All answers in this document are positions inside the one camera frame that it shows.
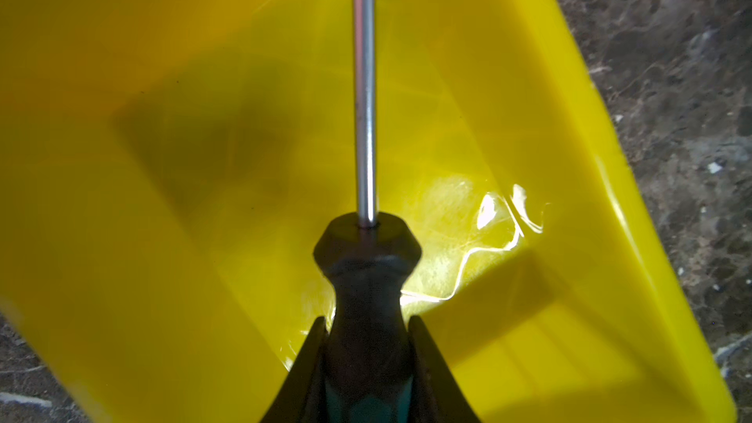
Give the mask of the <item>green black handled screwdriver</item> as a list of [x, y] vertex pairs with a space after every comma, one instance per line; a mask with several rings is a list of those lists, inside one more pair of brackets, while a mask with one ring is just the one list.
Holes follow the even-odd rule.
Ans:
[[356, 211], [331, 221], [315, 261], [336, 293], [324, 350], [332, 422], [407, 422], [413, 358], [401, 288], [421, 257], [407, 224], [379, 215], [375, 0], [354, 4]]

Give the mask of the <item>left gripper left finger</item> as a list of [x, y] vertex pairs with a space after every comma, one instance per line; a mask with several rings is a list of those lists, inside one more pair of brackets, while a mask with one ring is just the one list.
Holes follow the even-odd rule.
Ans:
[[327, 336], [325, 318], [317, 317], [261, 423], [327, 421], [323, 369]]

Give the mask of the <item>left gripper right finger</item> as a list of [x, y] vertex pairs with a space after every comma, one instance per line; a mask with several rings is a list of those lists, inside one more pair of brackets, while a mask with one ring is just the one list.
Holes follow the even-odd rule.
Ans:
[[424, 321], [411, 317], [407, 330], [414, 365], [409, 422], [479, 423]]

